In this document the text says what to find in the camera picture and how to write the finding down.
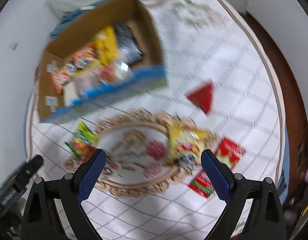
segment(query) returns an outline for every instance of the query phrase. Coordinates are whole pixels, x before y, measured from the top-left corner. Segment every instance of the floor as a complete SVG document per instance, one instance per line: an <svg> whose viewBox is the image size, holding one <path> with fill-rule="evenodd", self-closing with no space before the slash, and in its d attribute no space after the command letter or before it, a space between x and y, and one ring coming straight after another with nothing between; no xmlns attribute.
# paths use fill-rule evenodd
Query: floor
<svg viewBox="0 0 308 240"><path fill-rule="evenodd" d="M275 42L252 15L247 13L243 18L262 43L281 84L290 148L288 196L291 196L301 183L301 173L308 168L308 124L304 103L294 75ZM299 153L301 144L304 150Z"/></svg>

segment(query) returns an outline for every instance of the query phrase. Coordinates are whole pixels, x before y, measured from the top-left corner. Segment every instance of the red snack package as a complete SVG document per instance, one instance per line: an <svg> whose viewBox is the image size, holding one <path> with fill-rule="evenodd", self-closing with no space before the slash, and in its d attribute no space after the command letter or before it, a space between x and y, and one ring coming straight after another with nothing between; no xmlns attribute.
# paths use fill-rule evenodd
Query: red snack package
<svg viewBox="0 0 308 240"><path fill-rule="evenodd" d="M214 154L220 162L225 163L232 170L245 152L243 147L223 138Z"/></svg>
<svg viewBox="0 0 308 240"><path fill-rule="evenodd" d="M214 193L214 187L209 181L204 170L201 170L201 172L190 182L190 184L188 184L188 187L205 198L208 198Z"/></svg>
<svg viewBox="0 0 308 240"><path fill-rule="evenodd" d="M214 155L221 163L225 163L231 170L235 167L239 159L243 157L246 150L227 138L223 138ZM189 184L188 187L199 195L209 197L214 192L214 187L202 170Z"/></svg>
<svg viewBox="0 0 308 240"><path fill-rule="evenodd" d="M51 72L51 80L56 92L61 94L63 91L63 84L61 82L61 75L59 70Z"/></svg>
<svg viewBox="0 0 308 240"><path fill-rule="evenodd" d="M201 108L205 114L208 114L212 106L213 91L214 84L210 81L191 94L187 95L187 99Z"/></svg>
<svg viewBox="0 0 308 240"><path fill-rule="evenodd" d="M84 69L95 58L95 45L91 44L71 54L74 64L78 70Z"/></svg>
<svg viewBox="0 0 308 240"><path fill-rule="evenodd" d="M95 147L93 147L92 145L88 144L86 145L86 154L84 156L83 162L86 163L88 162L88 160L90 159L90 157L93 156L93 154L95 153L95 151L97 150Z"/></svg>

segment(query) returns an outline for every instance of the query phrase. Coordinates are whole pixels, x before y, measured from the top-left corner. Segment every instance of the screw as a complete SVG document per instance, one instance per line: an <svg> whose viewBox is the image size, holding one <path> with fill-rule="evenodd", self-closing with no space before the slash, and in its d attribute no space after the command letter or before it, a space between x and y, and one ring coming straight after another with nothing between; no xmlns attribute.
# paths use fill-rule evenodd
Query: screw
<svg viewBox="0 0 308 240"><path fill-rule="evenodd" d="M235 179L241 180L243 178L243 175L240 173L235 173L234 177Z"/></svg>
<svg viewBox="0 0 308 240"><path fill-rule="evenodd" d="M266 181L268 184L273 183L273 180L272 180L270 177L266 177L265 181Z"/></svg>
<svg viewBox="0 0 308 240"><path fill-rule="evenodd" d="M73 178L73 173L67 173L67 174L65 174L64 178L65 178L65 179L71 179L71 178Z"/></svg>
<svg viewBox="0 0 308 240"><path fill-rule="evenodd" d="M41 177L38 177L35 179L34 181L36 184L40 184L42 182L42 178Z"/></svg>

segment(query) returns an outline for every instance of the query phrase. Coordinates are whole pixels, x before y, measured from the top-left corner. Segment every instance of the red triangle package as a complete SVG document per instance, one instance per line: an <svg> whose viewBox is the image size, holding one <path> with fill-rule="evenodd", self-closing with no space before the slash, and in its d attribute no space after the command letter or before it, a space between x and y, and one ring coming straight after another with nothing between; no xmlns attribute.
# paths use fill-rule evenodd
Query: red triangle package
<svg viewBox="0 0 308 240"><path fill-rule="evenodd" d="M207 82L204 86L187 95L187 99L197 105L205 114L211 111L213 101L214 84Z"/></svg>

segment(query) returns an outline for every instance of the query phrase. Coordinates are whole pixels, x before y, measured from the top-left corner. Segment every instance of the plastic wrapper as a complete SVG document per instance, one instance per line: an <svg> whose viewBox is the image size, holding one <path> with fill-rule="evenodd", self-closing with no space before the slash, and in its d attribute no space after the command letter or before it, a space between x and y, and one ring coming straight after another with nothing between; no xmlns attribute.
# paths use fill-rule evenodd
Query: plastic wrapper
<svg viewBox="0 0 308 240"><path fill-rule="evenodd" d="M133 75L129 66L123 61L116 61L109 63L101 71L101 81L103 83L114 84L116 82L122 81L131 77Z"/></svg>
<svg viewBox="0 0 308 240"><path fill-rule="evenodd" d="M92 145L86 145L86 153L84 155L83 158L83 162L86 163L88 162L88 160L90 159L90 157L93 156L93 154L95 153L95 151L97 150L97 148L93 147Z"/></svg>
<svg viewBox="0 0 308 240"><path fill-rule="evenodd" d="M243 147L223 138L214 154L221 163L225 163L232 170L245 152L246 150ZM204 170L198 173L188 184L188 187L206 198L214 193L214 187Z"/></svg>
<svg viewBox="0 0 308 240"><path fill-rule="evenodd" d="M142 60L143 53L136 44L131 29L123 22L105 27L95 35L94 40L98 59L104 66L116 60L121 60L128 66Z"/></svg>
<svg viewBox="0 0 308 240"><path fill-rule="evenodd" d="M86 91L100 87L103 68L104 67L100 65L99 61L94 61L88 66L87 70L74 78L76 92L79 97L85 97Z"/></svg>
<svg viewBox="0 0 308 240"><path fill-rule="evenodd" d="M98 137L83 122L79 122L72 138L65 142L72 153L79 159L91 152L91 144L98 141Z"/></svg>
<svg viewBox="0 0 308 240"><path fill-rule="evenodd" d="M51 79L57 93L61 94L63 86L69 82L74 76L84 72L92 62L96 62L95 46L86 46L70 55L70 59L64 67L51 72Z"/></svg>
<svg viewBox="0 0 308 240"><path fill-rule="evenodd" d="M183 126L169 126L169 161L185 168L201 164L201 153L213 135L208 130L192 130Z"/></svg>
<svg viewBox="0 0 308 240"><path fill-rule="evenodd" d="M95 58L95 45L88 45L70 55L76 68L76 71L83 70L89 63L94 61Z"/></svg>

